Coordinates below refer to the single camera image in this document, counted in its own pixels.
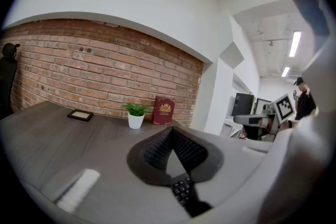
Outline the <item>person's left hand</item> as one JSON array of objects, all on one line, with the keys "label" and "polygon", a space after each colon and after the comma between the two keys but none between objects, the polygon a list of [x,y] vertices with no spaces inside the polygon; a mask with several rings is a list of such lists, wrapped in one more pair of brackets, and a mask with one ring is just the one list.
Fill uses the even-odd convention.
[{"label": "person's left hand", "polygon": [[335,116],[307,117],[292,130],[281,175],[280,223],[335,223]]}]

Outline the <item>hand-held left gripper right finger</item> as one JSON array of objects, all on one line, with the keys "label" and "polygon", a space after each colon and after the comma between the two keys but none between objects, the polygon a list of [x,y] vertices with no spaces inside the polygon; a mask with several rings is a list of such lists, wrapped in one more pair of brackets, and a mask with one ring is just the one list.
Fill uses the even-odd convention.
[{"label": "hand-held left gripper right finger", "polygon": [[172,223],[258,223],[265,188],[253,174],[270,145],[172,129]]}]

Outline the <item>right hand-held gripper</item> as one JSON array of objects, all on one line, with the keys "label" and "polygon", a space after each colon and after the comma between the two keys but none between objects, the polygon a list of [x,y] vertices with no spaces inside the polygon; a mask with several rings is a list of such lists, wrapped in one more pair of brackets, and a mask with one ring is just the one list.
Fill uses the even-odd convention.
[{"label": "right hand-held gripper", "polygon": [[274,102],[265,104],[262,114],[236,115],[233,121],[246,126],[263,126],[267,130],[267,134],[276,136],[281,125],[293,115],[294,108],[286,93]]}]

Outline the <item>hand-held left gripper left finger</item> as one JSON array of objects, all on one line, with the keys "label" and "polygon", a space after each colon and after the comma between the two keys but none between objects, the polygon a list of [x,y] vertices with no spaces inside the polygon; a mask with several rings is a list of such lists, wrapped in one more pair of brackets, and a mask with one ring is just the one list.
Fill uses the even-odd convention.
[{"label": "hand-held left gripper left finger", "polygon": [[129,168],[131,148],[168,127],[45,131],[39,137],[39,205],[56,223],[172,223],[170,185],[145,183]]}]

